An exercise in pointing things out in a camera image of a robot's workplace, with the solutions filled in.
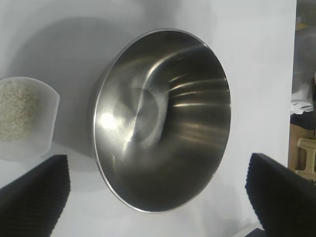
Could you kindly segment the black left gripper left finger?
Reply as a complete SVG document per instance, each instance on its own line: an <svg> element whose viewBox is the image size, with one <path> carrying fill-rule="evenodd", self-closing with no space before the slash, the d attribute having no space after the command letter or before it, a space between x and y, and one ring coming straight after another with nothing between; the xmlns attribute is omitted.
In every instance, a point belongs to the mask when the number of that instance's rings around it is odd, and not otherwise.
<svg viewBox="0 0 316 237"><path fill-rule="evenodd" d="M68 159L54 155L0 190L2 237L48 237L71 190Z"/></svg>

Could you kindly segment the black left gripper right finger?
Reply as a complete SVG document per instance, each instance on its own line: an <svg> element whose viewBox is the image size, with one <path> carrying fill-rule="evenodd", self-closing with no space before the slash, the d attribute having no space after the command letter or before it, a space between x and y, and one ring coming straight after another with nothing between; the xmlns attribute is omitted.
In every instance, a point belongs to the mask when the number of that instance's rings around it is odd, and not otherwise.
<svg viewBox="0 0 316 237"><path fill-rule="evenodd" d="M253 153L245 189L269 237L316 235L316 187L269 156Z"/></svg>

